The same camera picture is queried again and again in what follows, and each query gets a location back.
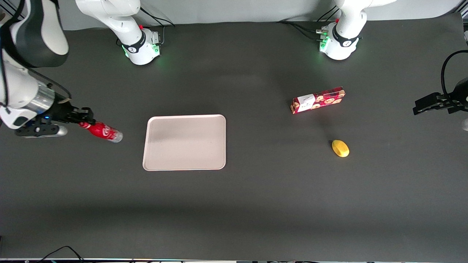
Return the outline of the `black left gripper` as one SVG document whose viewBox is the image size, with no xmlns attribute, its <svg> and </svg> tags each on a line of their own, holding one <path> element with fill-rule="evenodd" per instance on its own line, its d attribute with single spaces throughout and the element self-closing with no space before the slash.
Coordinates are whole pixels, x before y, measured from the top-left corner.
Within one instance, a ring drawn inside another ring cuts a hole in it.
<svg viewBox="0 0 468 263">
<path fill-rule="evenodd" d="M 448 109 L 449 114 L 468 111 L 468 78 L 459 81 L 451 93 L 447 92 L 445 81 L 442 81 L 442 91 L 446 97 L 446 104 L 443 103 L 443 95 L 434 92 L 415 101 L 413 114 L 419 115 L 423 112 L 443 110 L 445 108 Z"/>
</svg>

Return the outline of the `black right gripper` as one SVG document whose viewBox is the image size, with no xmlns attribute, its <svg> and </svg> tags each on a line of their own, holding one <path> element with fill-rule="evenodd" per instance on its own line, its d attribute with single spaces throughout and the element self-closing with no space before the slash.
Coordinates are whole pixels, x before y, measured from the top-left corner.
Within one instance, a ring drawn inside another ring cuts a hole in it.
<svg viewBox="0 0 468 263">
<path fill-rule="evenodd" d="M 53 105 L 51 106 L 51 120 L 62 123 L 77 123 L 79 125 L 95 125 L 96 120 L 94 112 L 89 107 L 78 108 L 72 106 L 67 101 L 65 103 L 59 103 L 61 99 L 54 99 Z"/>
</svg>

